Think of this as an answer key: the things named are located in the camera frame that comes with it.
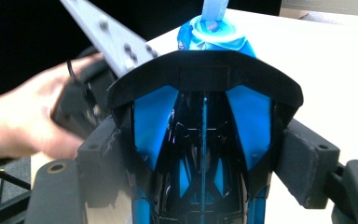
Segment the black background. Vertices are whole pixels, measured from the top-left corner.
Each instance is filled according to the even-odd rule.
[[[94,5],[146,40],[199,15],[203,0],[95,0]],[[278,15],[281,0],[230,0],[228,7]],[[0,0],[0,94],[90,42],[58,0]]]

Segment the human hand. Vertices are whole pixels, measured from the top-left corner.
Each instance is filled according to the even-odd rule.
[[[75,74],[102,54],[72,61]],[[83,140],[51,118],[70,79],[66,63],[50,68],[0,96],[0,158],[18,158],[42,151],[54,159],[73,159]]]

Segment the blue plastic wrapper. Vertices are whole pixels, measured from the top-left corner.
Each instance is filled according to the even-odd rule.
[[[255,52],[244,34],[226,19],[202,21],[198,16],[179,29],[179,50],[236,50],[255,58]]]

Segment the table surface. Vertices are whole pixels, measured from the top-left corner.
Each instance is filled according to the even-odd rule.
[[[301,86],[304,104],[295,118],[339,147],[341,163],[358,159],[358,26],[236,10],[228,10],[226,18],[245,33],[258,59],[283,71]],[[177,29],[149,44],[158,52],[167,53],[176,50],[176,35]],[[324,210],[302,208],[275,175],[266,223],[331,223],[332,206],[329,202]],[[98,223],[108,223],[109,217],[118,216],[103,213]]]

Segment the blue line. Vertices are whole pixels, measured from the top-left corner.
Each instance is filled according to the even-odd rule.
[[[205,199],[206,199],[206,132],[207,132],[207,98],[204,97],[202,107],[202,148],[201,148],[201,216],[200,224],[205,222]]]

